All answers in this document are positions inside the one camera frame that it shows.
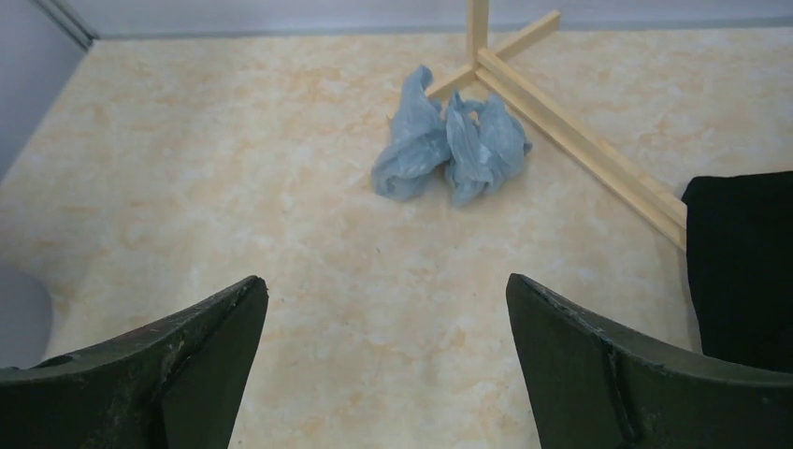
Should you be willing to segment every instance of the plastic bag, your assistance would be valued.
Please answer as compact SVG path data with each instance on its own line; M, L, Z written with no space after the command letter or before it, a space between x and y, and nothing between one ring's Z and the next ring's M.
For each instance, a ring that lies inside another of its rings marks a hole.
M453 204L461 207L520 173L531 143L493 94L483 103L463 101L455 91L444 121L440 101L426 96L431 83L432 72L424 65L402 83L391 143L371 170L372 183L378 195L404 201L422 194L432 170L450 161L446 181L454 189Z
M479 113L480 142L493 154L489 168L493 181L484 192L492 194L504 181L514 178L523 170L526 155L532 144L518 120L507 112L507 107L497 95L490 94Z
M487 185L493 182L488 168L493 154L479 139L480 128L471 112L483 110L481 102L463 101L454 91L446 109L446 137L452 149L452 162L446 167L446 181L452 185L452 203L459 207L468 204Z
M478 115L478 125L470 117L472 111ZM446 133L453 157L446 167L446 181L454 189L452 203L457 207L482 192L494 193L517 176L531 150L523 126L493 94L480 103L463 102L455 92L446 111Z
M402 83L399 109L391 120L391 144L371 170L375 193L399 201L419 196L432 170L451 157L441 104L427 98L432 72L420 65Z

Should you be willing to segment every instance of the wooden base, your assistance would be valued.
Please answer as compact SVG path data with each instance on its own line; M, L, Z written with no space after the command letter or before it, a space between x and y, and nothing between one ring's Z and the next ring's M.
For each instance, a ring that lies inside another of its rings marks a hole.
M561 14L551 12L490 50L486 45L489 0L468 2L469 63L433 83L427 95L447 97L454 89L480 81L685 251L687 212L683 201L503 61L556 31Z

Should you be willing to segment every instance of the marble-patterned floor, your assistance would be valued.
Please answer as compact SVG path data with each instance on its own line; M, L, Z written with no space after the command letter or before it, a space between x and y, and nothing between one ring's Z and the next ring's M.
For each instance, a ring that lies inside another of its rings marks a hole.
M372 193L402 79L463 49L98 42L0 184L0 258L56 299L49 354L256 274L270 305L231 447L539 448L510 273L696 349L684 255L530 127L524 173L463 209L440 177L405 204ZM510 64L678 194L793 168L791 29L558 33Z

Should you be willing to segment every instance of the black cloth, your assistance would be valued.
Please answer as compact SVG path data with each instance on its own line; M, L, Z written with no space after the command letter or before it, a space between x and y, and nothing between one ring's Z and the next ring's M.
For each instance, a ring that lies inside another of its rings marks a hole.
M702 352L793 372L793 171L696 177L683 201Z

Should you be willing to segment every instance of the wall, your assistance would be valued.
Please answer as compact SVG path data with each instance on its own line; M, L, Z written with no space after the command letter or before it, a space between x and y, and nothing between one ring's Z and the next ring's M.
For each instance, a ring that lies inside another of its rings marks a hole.
M82 59L26 0L0 0L0 180Z
M103 37L337 32L460 26L465 0L66 0ZM491 0L494 26L551 9L568 28L756 24L793 17L793 0Z

